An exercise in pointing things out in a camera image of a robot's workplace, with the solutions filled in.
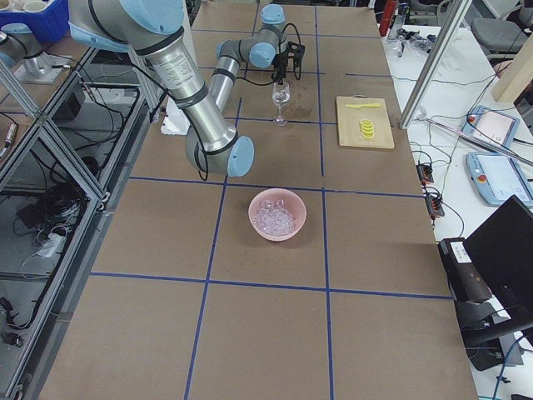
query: bowl of ice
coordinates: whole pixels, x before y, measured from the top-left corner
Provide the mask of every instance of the bowl of ice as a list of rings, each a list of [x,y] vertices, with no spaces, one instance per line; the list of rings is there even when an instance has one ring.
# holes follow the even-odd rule
[[[260,192],[248,207],[248,217],[256,232],[273,242],[296,235],[303,227],[306,215],[306,205],[301,198],[280,188]]]

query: ice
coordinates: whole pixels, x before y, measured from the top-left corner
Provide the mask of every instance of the ice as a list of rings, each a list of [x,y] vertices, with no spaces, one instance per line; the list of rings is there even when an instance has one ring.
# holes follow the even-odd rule
[[[257,209],[253,224],[261,232],[272,236],[284,236],[295,230],[294,217],[285,208],[282,198],[275,202],[265,200]]]

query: blue bin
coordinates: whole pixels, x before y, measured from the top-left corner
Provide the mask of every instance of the blue bin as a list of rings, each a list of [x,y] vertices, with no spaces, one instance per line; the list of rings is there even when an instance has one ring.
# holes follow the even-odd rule
[[[41,12],[0,12],[0,27],[25,23],[41,43],[57,42],[68,30],[68,1],[54,0]]]

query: black monitor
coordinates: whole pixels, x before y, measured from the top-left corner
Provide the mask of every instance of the black monitor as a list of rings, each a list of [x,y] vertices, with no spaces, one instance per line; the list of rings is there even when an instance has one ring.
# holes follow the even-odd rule
[[[465,241],[474,266],[511,319],[463,331],[467,347],[522,331],[533,344],[533,213],[510,197]]]

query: wooden cutting board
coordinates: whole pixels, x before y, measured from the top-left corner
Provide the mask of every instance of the wooden cutting board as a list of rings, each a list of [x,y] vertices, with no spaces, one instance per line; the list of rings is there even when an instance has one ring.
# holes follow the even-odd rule
[[[348,108],[347,104],[380,103],[376,108]],[[339,144],[353,148],[394,148],[391,124],[386,113],[385,100],[368,97],[336,98],[336,119]],[[367,139],[361,135],[359,122],[370,119],[374,124],[374,137]]]

